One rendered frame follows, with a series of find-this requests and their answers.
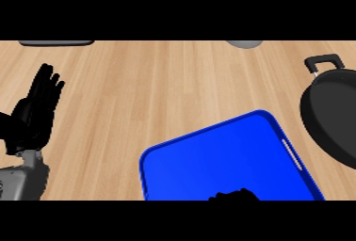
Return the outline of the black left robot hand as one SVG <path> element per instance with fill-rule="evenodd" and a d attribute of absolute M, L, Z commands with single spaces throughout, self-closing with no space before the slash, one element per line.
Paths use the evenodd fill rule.
<path fill-rule="evenodd" d="M 10 115 L 0 112 L 0 140 L 4 140 L 7 155 L 40 151 L 47 145 L 63 85 L 53 66 L 43 63 L 26 97 L 17 101 Z"/>

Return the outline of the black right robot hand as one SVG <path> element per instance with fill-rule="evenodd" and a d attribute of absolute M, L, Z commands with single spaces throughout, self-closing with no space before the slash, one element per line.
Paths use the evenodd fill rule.
<path fill-rule="evenodd" d="M 258 198 L 245 188 L 235 190 L 230 193 L 218 192 L 214 197 L 208 198 L 211 201 L 257 201 Z"/>

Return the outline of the blue tray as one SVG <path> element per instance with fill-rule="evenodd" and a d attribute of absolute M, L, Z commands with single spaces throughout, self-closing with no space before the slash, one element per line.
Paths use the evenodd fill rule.
<path fill-rule="evenodd" d="M 323 195 L 270 112 L 254 110 L 152 146 L 139 160 L 147 201 L 202 201 L 246 189 L 261 201 Z"/>

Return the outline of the black pot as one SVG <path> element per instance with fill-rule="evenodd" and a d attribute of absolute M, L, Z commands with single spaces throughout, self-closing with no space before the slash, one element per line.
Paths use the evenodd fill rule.
<path fill-rule="evenodd" d="M 300 116 L 310 138 L 329 156 L 356 169 L 356 71 L 337 54 L 304 59 L 314 80 L 300 98 Z"/>

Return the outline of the dark grey flat object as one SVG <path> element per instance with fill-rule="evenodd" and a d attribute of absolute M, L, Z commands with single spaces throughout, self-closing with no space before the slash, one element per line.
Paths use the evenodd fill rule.
<path fill-rule="evenodd" d="M 19 40 L 20 45 L 35 47 L 85 46 L 93 42 L 94 40 Z"/>

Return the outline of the grey rounded object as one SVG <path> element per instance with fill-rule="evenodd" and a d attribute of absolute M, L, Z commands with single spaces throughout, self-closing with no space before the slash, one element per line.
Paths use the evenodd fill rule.
<path fill-rule="evenodd" d="M 241 49 L 251 49 L 261 44 L 261 40 L 229 40 L 227 43 Z"/>

